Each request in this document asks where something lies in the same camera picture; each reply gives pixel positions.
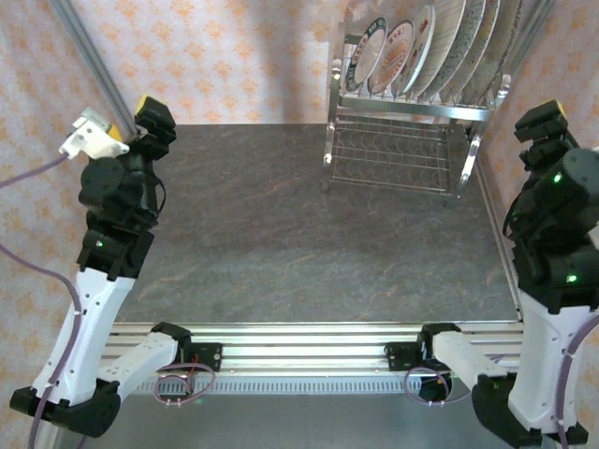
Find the white cable connector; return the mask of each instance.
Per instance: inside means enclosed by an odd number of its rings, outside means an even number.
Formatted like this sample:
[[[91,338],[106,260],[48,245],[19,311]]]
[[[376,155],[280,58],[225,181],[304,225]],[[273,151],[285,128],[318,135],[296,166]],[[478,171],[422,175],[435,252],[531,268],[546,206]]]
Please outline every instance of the white cable connector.
[[[71,134],[60,147],[59,152],[68,154],[73,159],[80,152],[85,152],[92,159],[100,157],[117,157],[129,152],[129,146],[109,136],[104,129],[90,120],[85,114],[73,123]]]

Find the metal frame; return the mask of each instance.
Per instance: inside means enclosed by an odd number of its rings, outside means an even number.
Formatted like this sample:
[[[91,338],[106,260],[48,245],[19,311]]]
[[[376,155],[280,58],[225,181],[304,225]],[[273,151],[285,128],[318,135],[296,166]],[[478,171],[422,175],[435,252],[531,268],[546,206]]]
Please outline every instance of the metal frame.
[[[505,62],[507,73],[511,73],[512,75],[518,73],[526,53],[533,44],[541,27],[545,24],[545,20],[554,6],[555,0],[536,1],[529,17],[526,18],[526,23],[521,28],[516,43],[514,44],[514,48],[507,57],[507,61]]]
[[[50,0],[54,12],[61,20],[70,34],[71,38],[77,45],[85,64],[94,75],[96,81],[100,85],[100,89],[104,92],[107,100],[112,106],[114,113],[121,125],[121,133],[125,140],[133,137],[138,131],[133,120],[133,116],[129,111],[123,96],[106,68],[104,61],[100,57],[100,53],[94,46],[94,42],[90,38],[77,10],[70,0]]]
[[[223,343],[219,378],[385,376],[385,345],[416,341],[425,323],[181,324],[193,342]],[[523,325],[517,321],[456,322],[485,355],[502,355],[517,370]],[[109,363],[139,344],[151,324],[115,324],[102,360]]]
[[[521,320],[522,314],[518,290],[518,275],[516,274],[516,269],[514,268],[514,264],[512,264],[510,258],[510,241],[502,234],[502,226],[501,220],[499,219],[499,213],[497,211],[497,208],[494,206],[493,201],[490,198],[489,180],[487,179],[485,170],[483,170],[481,167],[480,160],[476,160],[475,166],[476,177],[478,178],[478,185],[480,186],[480,190],[482,191],[483,200],[485,201],[487,213],[489,214],[489,220],[493,231],[493,236],[495,237],[495,242],[497,243],[499,256],[501,257],[502,265],[504,266],[505,277],[507,278],[507,285],[509,286],[509,291],[512,295],[512,300],[514,301],[514,305],[516,306],[516,313],[518,314],[518,319]]]

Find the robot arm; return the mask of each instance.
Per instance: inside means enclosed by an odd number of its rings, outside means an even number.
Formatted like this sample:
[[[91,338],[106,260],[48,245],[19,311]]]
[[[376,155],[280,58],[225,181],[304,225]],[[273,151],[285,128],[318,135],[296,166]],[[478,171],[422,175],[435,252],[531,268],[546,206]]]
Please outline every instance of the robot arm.
[[[590,233],[599,222],[599,153],[578,147],[556,101],[527,112],[515,134],[533,141],[520,156],[531,176],[504,226],[515,243],[524,321],[518,375],[479,354],[454,326],[423,329],[423,358],[455,371],[481,424],[512,447],[540,445],[543,435],[583,444],[588,432],[574,405],[581,357],[568,351],[598,313],[599,251]]]
[[[60,152],[90,156],[81,174],[80,203],[87,209],[88,230],[78,258],[76,290],[80,311],[68,310],[51,356],[33,385],[13,393],[10,407],[83,435],[99,437],[114,421],[121,402],[154,372],[174,361],[190,361],[191,334],[161,324],[145,341],[107,366],[100,358],[118,310],[139,275],[157,224],[153,161],[168,153],[175,122],[165,105],[144,97],[136,114],[142,132],[123,144],[110,124],[91,109],[73,123],[74,132]],[[68,341],[79,315],[80,331]],[[59,360],[70,355],[55,383]],[[50,387],[50,394],[43,398]]]

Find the marble surface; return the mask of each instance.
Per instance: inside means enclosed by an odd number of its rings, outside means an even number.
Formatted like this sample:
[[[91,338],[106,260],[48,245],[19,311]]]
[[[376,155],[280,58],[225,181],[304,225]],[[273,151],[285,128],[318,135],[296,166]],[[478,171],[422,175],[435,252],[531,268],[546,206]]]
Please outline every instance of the marble surface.
[[[319,192],[324,125],[180,126],[122,321],[516,317],[476,179],[462,200]]]

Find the black mounting bracket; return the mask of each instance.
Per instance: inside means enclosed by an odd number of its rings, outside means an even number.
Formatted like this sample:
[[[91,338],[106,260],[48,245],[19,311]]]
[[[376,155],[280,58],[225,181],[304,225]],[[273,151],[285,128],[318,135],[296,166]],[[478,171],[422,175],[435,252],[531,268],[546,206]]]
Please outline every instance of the black mounting bracket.
[[[223,359],[223,345],[221,343],[191,343],[189,352],[192,359],[197,355],[197,362],[219,372]]]
[[[191,363],[197,357],[197,363],[206,365],[215,372],[221,370],[221,360],[223,358],[223,345],[221,343],[194,343],[191,341],[192,334],[189,330],[165,322],[154,326],[151,332],[169,335],[179,343],[179,353],[175,357],[175,363]]]
[[[408,371],[422,365],[422,351],[417,342],[391,342],[385,346],[389,371]]]

